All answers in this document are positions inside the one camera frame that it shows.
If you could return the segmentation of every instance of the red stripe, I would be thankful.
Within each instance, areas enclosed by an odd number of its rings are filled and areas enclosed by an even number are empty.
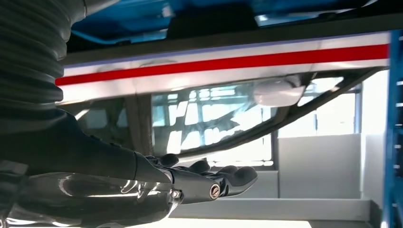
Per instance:
[[[62,77],[56,85],[72,85],[122,78],[175,74],[206,70],[223,70],[247,67],[269,67],[294,64],[313,64],[341,61],[374,60],[388,58],[388,44],[361,47],[344,47],[311,51],[277,53],[259,56],[233,57],[198,62],[150,66],[126,70]]]

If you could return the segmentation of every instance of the window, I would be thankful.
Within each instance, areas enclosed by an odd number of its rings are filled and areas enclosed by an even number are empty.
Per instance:
[[[134,149],[124,98],[62,104],[58,108],[74,115],[84,133]]]
[[[164,153],[218,143],[276,114],[257,104],[254,82],[153,95],[154,148]],[[207,157],[211,166],[271,166],[271,135]]]
[[[302,106],[343,80],[342,77],[315,79],[307,87],[298,106]],[[357,132],[360,86],[349,90],[315,111],[279,129],[279,137],[353,134]]]

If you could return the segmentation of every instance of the blue beam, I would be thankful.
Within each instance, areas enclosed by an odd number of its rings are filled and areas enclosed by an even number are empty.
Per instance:
[[[397,212],[399,214],[400,221],[403,222],[403,179],[402,178],[398,178],[395,181],[394,200],[397,205]]]
[[[385,140],[385,172],[384,172],[384,192],[383,192],[383,214],[382,214],[382,228],[393,228],[393,203],[395,201],[394,185],[395,185],[395,170],[396,164],[396,148],[397,142],[397,129],[399,109],[396,107],[399,102],[398,97],[401,94],[400,86],[397,82],[403,78],[403,30],[395,30],[391,32],[390,44],[390,72],[389,72],[389,91],[388,91],[388,107],[387,107],[387,126],[386,126],[386,140]]]

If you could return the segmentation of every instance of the gray floor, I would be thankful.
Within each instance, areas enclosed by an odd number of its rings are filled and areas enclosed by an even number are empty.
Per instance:
[[[356,221],[309,221],[312,228],[371,228],[366,222]]]

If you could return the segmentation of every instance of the blue metal post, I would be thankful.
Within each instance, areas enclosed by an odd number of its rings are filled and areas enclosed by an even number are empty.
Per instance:
[[[386,148],[385,148],[385,172],[384,172],[384,197],[383,197],[383,215],[381,228],[394,228],[395,215],[394,207],[402,208],[400,181],[396,176],[396,169],[399,165],[396,163],[396,155],[401,150],[402,142],[398,142],[398,134],[401,133],[403,123],[399,122],[400,107],[398,105],[402,95],[403,85],[398,82],[403,80],[403,30],[391,32],[390,44],[390,72],[389,72],[389,90],[387,107],[387,126],[386,126]]]

